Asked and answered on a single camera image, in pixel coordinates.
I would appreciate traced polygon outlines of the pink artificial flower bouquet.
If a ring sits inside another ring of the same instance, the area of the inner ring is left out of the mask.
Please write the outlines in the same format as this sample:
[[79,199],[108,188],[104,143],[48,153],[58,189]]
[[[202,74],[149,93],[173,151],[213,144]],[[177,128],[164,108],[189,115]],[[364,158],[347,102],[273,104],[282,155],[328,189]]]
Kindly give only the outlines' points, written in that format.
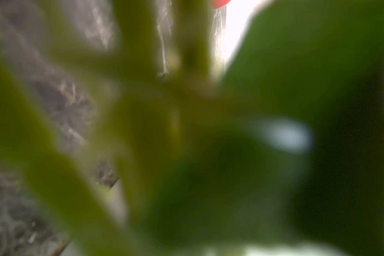
[[273,1],[210,76],[210,1],[173,1],[159,77],[152,1],[112,1],[89,49],[39,1],[48,55],[99,114],[81,159],[0,57],[0,163],[86,256],[200,256],[310,241],[384,256],[384,1]]

